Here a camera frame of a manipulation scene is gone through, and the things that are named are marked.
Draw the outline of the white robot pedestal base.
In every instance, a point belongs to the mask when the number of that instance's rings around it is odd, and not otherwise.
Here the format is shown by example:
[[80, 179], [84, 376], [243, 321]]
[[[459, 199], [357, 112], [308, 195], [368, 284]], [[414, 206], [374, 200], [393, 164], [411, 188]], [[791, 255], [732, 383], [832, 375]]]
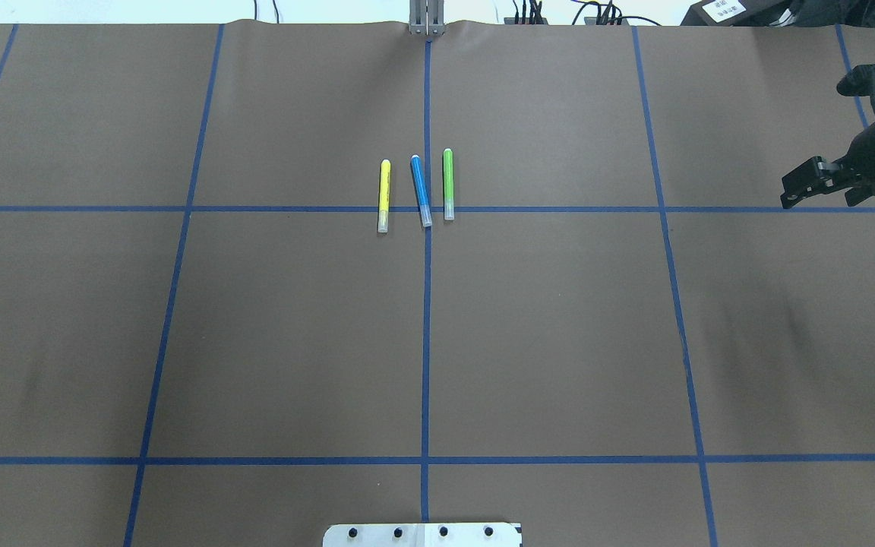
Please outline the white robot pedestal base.
[[522, 546], [518, 523], [344, 523], [327, 528], [323, 546]]

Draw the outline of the green highlighter pen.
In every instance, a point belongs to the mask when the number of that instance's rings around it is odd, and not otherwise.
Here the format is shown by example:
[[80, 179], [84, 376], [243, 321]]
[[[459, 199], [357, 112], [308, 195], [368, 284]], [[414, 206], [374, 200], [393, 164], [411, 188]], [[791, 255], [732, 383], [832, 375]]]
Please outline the green highlighter pen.
[[450, 148], [442, 151], [442, 197], [444, 197], [444, 221], [456, 217], [454, 153]]

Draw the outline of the blue highlighter pen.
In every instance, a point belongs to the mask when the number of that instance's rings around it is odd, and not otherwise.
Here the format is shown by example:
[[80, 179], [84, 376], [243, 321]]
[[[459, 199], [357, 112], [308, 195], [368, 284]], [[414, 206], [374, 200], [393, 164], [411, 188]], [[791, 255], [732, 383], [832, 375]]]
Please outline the blue highlighter pen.
[[423, 162], [417, 153], [410, 157], [409, 161], [411, 169], [411, 179], [415, 189], [415, 196], [418, 205], [419, 217], [423, 229], [428, 229], [433, 226], [433, 212], [431, 212], [431, 202], [428, 197], [428, 185], [424, 176]]

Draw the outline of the yellow highlighter pen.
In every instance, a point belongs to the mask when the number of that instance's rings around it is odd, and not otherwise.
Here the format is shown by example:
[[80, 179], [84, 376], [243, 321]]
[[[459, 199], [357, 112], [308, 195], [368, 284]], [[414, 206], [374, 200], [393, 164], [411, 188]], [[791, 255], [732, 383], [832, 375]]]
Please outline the yellow highlighter pen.
[[389, 232], [392, 163], [384, 159], [379, 166], [376, 232]]

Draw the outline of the aluminium frame post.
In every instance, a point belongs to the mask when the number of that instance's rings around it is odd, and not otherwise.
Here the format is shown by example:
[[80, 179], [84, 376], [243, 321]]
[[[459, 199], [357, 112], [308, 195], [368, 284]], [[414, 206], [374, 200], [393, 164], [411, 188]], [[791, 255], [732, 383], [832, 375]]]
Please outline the aluminium frame post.
[[444, 35], [444, 0], [410, 0], [409, 33], [413, 36], [434, 38]]

